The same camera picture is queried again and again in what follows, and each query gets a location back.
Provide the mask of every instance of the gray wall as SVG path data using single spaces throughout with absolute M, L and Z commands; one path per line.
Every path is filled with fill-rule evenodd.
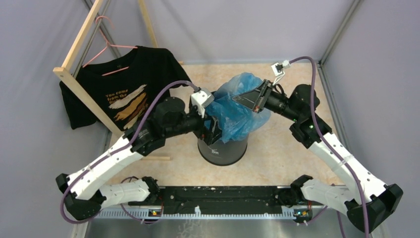
M 88 11 L 81 1 L 2 1 L 0 7 L 0 237 L 61 238 L 55 177 L 101 152 L 106 129 L 72 130 L 62 103 L 60 66 Z M 92 55 L 104 46 L 98 38 Z M 109 53 L 103 59 L 111 59 Z
M 393 237 L 418 237 L 420 1 L 365 1 L 326 65 L 352 152 L 404 196 Z
M 273 62 L 320 59 L 351 0 L 146 0 L 159 46 L 178 60 Z M 119 44 L 149 42 L 137 0 L 113 1 Z

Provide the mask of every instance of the t-shirt sleeve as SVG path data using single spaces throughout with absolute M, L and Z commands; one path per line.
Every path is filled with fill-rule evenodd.
M 178 61 L 175 59 L 175 57 L 169 50 L 167 51 L 166 59 L 167 59 L 167 70 L 166 70 L 166 76 L 164 77 L 165 86 L 177 80 L 186 80 L 186 81 L 191 82 L 185 70 L 182 68 L 182 66 L 178 63 Z M 173 86 L 172 88 L 177 88 L 179 86 L 187 86 L 187 85 L 178 84 L 176 86 Z
M 92 125 L 97 121 L 95 114 L 61 81 L 60 88 L 72 129 Z

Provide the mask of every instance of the wooden clothes rack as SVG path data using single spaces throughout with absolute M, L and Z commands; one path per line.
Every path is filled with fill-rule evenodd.
M 102 15 L 105 14 L 108 6 L 109 6 L 110 0 L 106 1 L 106 4 L 103 9 Z M 146 4 L 144 0 L 138 0 L 140 12 L 143 16 L 143 20 L 146 25 L 146 29 L 148 32 L 148 35 L 150 37 L 150 40 L 152 42 L 153 47 L 158 47 L 158 42 L 155 37 L 155 32 L 153 31 L 152 22 L 149 17 L 149 13 L 146 7 Z M 79 33 L 76 36 L 76 39 L 73 42 L 73 45 L 71 46 L 63 64 L 61 67 L 55 67 L 53 69 L 53 72 L 57 75 L 57 77 L 95 114 L 95 116 L 115 135 L 120 136 L 123 134 L 123 132 L 115 125 L 115 123 L 106 115 L 106 113 L 99 107 L 99 105 L 92 99 L 92 97 L 86 92 L 86 90 L 76 81 L 75 77 L 77 76 L 77 73 L 83 63 L 83 60 L 86 57 L 87 51 L 89 50 L 93 38 L 96 35 L 96 33 L 99 30 L 99 27 L 101 25 L 102 19 L 99 19 L 93 33 L 90 36 L 90 39 L 88 40 L 88 43 L 86 45 L 86 48 L 84 49 L 82 53 L 82 57 L 79 60 L 79 63 L 76 66 L 76 70 L 74 74 L 71 74 L 71 68 L 74 64 L 74 61 L 76 60 L 77 55 L 79 54 L 82 45 L 92 27 L 92 24 L 104 4 L 104 0 L 95 0 L 93 3 L 91 10 L 89 11 L 85 21 L 83 22 L 82 27 L 80 28 Z

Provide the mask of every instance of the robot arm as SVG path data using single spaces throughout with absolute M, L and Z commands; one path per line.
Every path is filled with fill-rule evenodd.
M 316 201 L 341 212 L 359 230 L 363 231 L 364 219 L 361 196 L 353 175 L 345 166 L 345 163 L 347 163 L 354 170 L 363 188 L 362 195 L 367 204 L 369 232 L 371 232 L 395 211 L 403 194 L 402 189 L 396 184 L 387 185 L 369 172 L 340 143 L 336 135 L 332 133 L 331 128 L 315 114 L 323 137 L 334 147 L 344 161 L 340 161 L 334 155 L 314 128 L 310 109 L 310 91 L 310 85 L 301 84 L 287 98 L 283 90 L 276 92 L 274 84 L 264 80 L 258 88 L 235 96 L 233 100 L 256 113 L 267 108 L 294 122 L 290 126 L 290 130 L 295 139 L 324 160 L 346 187 L 330 186 L 310 176 L 303 175 L 291 184 L 292 190 L 295 190 L 301 199 Z M 319 99 L 314 92 L 314 107 L 316 108 L 318 105 Z
M 156 106 L 153 115 L 146 120 L 133 144 L 129 144 L 135 134 L 135 125 L 125 131 L 117 142 L 105 153 L 81 170 L 70 174 L 60 174 L 55 180 L 65 192 L 77 177 L 89 170 L 74 184 L 64 200 L 67 211 L 78 221 L 95 216 L 100 210 L 129 201 L 145 201 L 153 204 L 159 193 L 156 180 L 143 177 L 134 182 L 104 185 L 110 178 L 131 163 L 142 159 L 152 151 L 165 145 L 165 140 L 177 135 L 194 132 L 206 144 L 211 145 L 221 137 L 217 120 L 205 115 L 205 107 L 214 100 L 207 89 L 191 95 L 190 111 L 184 112 L 185 104 L 179 98 L 167 98 Z M 210 120 L 210 128 L 204 122 Z M 91 165 L 108 155 L 108 158 L 91 168 Z

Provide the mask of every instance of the plastic bag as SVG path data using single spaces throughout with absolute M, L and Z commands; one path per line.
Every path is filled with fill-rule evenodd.
M 219 120 L 220 129 L 223 131 L 221 140 L 224 143 L 245 139 L 270 118 L 271 113 L 267 109 L 257 114 L 232 100 L 233 96 L 251 91 L 262 82 L 251 73 L 242 73 L 214 92 L 214 101 L 206 107 L 206 113 Z

